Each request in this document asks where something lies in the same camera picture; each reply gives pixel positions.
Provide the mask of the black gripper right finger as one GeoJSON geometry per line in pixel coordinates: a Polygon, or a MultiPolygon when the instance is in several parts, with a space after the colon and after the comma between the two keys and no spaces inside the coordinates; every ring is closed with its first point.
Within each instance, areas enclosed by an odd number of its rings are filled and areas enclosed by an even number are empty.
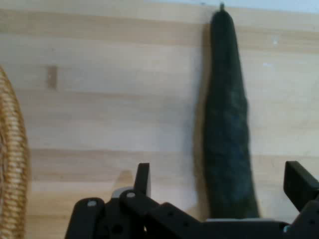
{"type": "Polygon", "coordinates": [[[319,181],[297,161],[285,163],[284,192],[299,211],[284,229],[287,239],[319,237],[319,181]]]}

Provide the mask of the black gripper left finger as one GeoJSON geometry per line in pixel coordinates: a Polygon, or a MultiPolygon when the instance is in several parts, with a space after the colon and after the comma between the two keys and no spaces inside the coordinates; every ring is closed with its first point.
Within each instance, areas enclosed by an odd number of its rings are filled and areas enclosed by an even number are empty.
{"type": "Polygon", "coordinates": [[[120,188],[111,199],[78,201],[67,239],[205,239],[203,223],[170,203],[150,198],[150,165],[138,165],[133,187],[120,188]]]}

